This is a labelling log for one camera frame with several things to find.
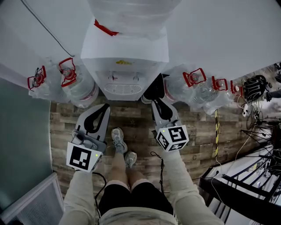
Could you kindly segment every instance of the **sleeve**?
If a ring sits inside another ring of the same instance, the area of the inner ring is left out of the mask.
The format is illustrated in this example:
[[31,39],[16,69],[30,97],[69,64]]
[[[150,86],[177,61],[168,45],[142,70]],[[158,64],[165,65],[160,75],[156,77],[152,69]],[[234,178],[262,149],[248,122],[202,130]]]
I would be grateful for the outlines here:
[[205,205],[197,186],[186,170],[180,152],[163,152],[162,158],[171,185],[171,201],[183,225],[223,225]]
[[59,225],[94,224],[92,173],[76,171],[65,195],[65,212]]

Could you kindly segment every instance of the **white cube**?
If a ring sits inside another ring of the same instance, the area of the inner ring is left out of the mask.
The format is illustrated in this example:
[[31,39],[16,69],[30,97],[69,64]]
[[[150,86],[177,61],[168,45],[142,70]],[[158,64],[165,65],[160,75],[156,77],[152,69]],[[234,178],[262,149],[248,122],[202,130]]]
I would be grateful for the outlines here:
[[189,141],[186,126],[161,128],[156,140],[166,152],[182,149]]
[[91,172],[102,155],[102,152],[68,142],[66,165],[75,170]]

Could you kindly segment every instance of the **yellow and black striped pole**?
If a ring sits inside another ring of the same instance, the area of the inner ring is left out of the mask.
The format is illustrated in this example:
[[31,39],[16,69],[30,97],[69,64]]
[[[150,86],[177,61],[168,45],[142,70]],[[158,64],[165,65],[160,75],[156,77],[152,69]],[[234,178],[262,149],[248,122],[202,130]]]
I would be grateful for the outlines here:
[[219,109],[217,109],[215,112],[215,119],[216,119],[216,154],[215,154],[215,157],[216,157],[218,155],[218,151],[219,151],[219,127],[220,127]]

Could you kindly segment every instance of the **person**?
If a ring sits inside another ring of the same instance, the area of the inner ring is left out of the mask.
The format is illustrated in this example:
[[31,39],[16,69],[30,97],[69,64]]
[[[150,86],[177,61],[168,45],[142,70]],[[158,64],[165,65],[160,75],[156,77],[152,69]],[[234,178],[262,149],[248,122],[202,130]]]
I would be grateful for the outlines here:
[[[134,169],[137,155],[127,151],[123,138],[120,128],[112,130],[116,152],[98,205],[100,225],[177,225],[177,219],[183,225],[223,225],[206,207],[178,150],[162,153],[171,185],[171,204]],[[76,171],[65,195],[65,212],[59,225],[90,224],[95,224],[92,174]]]

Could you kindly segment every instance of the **plastic water bottle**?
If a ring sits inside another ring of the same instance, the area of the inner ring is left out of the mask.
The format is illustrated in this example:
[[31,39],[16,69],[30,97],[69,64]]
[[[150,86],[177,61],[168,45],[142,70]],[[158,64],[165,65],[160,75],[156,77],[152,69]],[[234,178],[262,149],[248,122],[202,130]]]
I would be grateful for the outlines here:
[[197,85],[204,83],[206,80],[202,69],[197,69],[189,73],[187,66],[181,64],[175,67],[170,76],[165,77],[165,95],[170,102],[185,102],[189,104],[194,97]]
[[52,66],[37,68],[35,75],[27,79],[29,95],[58,103],[67,103],[70,99],[61,88],[60,71]]
[[181,0],[88,0],[97,21],[129,36],[159,33]]
[[215,90],[213,87],[212,79],[208,77],[206,82],[198,84],[195,89],[195,96],[189,102],[189,105],[192,108],[200,108],[205,103],[215,100],[218,94],[218,90]]
[[[220,87],[224,87],[225,83],[218,81],[218,85]],[[212,102],[207,102],[203,109],[204,111],[208,114],[208,115],[212,115],[216,109],[224,106],[224,105],[228,105],[231,102],[234,101],[234,98],[237,95],[241,95],[242,94],[242,87],[239,87],[236,84],[233,84],[233,82],[227,82],[227,87],[226,90],[221,90],[219,91],[219,95],[218,97],[213,100]]]
[[[66,67],[66,63],[70,62],[72,66]],[[72,58],[60,62],[59,66],[62,73],[61,86],[71,103],[79,108],[89,107],[97,98],[98,86],[86,67],[75,66]]]

